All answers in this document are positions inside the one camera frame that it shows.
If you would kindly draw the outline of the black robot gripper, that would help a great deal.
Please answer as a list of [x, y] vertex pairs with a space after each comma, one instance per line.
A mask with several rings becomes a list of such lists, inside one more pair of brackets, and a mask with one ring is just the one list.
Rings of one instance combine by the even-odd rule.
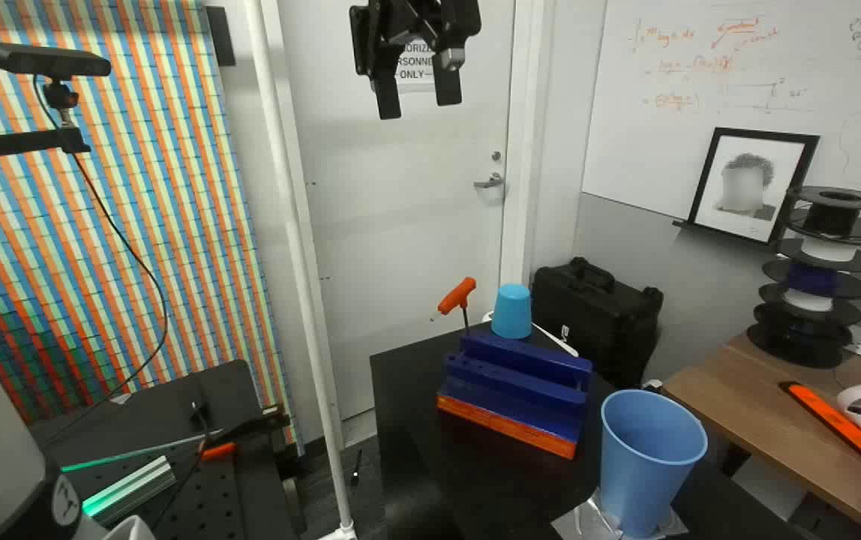
[[369, 0], [348, 10], [353, 68], [373, 76], [381, 120], [402, 113], [399, 87], [385, 66], [381, 51], [408, 47], [414, 40], [433, 47], [434, 103], [460, 106], [464, 42], [480, 34], [478, 0]]

